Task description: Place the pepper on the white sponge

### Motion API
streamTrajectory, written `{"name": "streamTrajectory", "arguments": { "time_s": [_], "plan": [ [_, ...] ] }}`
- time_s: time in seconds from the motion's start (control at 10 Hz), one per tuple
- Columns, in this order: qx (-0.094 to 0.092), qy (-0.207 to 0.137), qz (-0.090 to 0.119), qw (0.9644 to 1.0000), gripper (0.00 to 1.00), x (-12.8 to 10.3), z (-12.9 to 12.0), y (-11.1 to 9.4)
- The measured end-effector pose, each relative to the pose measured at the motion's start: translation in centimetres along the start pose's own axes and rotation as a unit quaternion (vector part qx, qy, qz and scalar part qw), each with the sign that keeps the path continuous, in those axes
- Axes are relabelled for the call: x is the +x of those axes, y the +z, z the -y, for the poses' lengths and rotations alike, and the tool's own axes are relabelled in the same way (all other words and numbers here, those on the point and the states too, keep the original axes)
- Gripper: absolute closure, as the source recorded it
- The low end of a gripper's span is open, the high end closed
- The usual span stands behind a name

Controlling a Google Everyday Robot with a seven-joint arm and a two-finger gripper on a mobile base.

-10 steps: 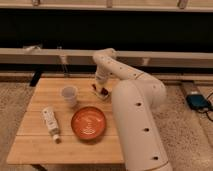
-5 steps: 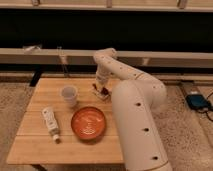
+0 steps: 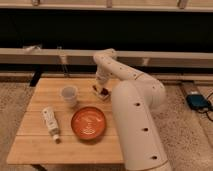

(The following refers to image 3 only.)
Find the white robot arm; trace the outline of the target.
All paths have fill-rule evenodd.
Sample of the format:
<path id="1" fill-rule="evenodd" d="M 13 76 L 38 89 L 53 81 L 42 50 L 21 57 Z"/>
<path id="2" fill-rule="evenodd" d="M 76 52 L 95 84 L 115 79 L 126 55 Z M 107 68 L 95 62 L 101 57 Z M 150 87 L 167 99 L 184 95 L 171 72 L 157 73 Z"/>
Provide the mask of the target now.
<path id="1" fill-rule="evenodd" d="M 156 78 L 116 60 L 114 49 L 97 51 L 95 90 L 98 96 L 110 75 L 120 82 L 112 89 L 111 105 L 127 171 L 172 171 L 150 110 L 166 99 Z"/>

